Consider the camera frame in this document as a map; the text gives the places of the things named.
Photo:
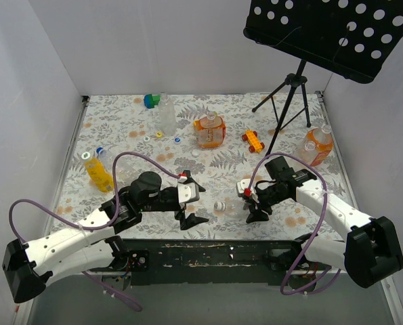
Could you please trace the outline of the clear ribbed plastic bottle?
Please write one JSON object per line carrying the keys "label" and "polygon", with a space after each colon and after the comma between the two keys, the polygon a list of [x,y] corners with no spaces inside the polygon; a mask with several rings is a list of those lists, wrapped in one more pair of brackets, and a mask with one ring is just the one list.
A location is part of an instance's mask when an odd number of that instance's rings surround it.
{"label": "clear ribbed plastic bottle", "polygon": [[216,201],[213,205],[216,213],[227,217],[242,217],[247,214],[248,204],[243,200]]}

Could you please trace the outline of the orange label tea bottle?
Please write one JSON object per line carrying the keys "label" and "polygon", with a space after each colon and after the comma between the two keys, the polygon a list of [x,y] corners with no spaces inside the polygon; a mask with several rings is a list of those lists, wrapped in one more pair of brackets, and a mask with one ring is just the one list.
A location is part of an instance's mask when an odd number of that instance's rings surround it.
{"label": "orange label tea bottle", "polygon": [[194,121],[194,132],[201,148],[216,148],[224,142],[226,124],[216,112],[208,112],[206,116]]}

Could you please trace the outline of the clear Pocari Sweat bottle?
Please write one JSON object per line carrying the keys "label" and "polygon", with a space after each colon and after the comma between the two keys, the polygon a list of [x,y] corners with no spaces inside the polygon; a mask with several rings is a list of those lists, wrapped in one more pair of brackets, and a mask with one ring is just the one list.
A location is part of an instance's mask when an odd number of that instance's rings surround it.
{"label": "clear Pocari Sweat bottle", "polygon": [[177,131],[177,121],[173,101],[166,93],[160,94],[158,103],[161,131],[165,136],[174,136]]}

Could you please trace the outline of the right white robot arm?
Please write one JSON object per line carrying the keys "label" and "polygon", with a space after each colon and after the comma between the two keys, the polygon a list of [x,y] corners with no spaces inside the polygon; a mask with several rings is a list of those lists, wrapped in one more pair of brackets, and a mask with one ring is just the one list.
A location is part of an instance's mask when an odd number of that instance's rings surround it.
{"label": "right white robot arm", "polygon": [[275,155],[265,164],[270,176],[260,188],[253,178],[242,179],[236,192],[249,209],[247,223],[268,221],[272,207],[291,199],[319,216],[340,235],[325,240],[318,230],[294,239],[289,250],[272,253],[270,263],[293,271],[320,263],[347,272],[360,287],[373,284],[403,269],[403,254],[395,226],[386,217],[374,218],[352,207],[335,194],[309,167],[295,171],[283,156]]}

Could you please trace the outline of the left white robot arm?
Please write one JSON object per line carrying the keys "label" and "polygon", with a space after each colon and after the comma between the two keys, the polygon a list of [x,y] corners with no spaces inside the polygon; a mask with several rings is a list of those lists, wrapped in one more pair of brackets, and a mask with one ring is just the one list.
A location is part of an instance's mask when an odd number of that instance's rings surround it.
{"label": "left white robot arm", "polygon": [[207,219],[185,213],[186,205],[204,191],[189,171],[167,188],[159,174],[143,172],[74,227],[29,242],[11,241],[2,269],[14,302],[30,301],[54,282],[91,269],[146,270],[140,259],[148,254],[129,250],[119,233],[139,224],[144,212],[172,212],[181,230],[205,223]]}

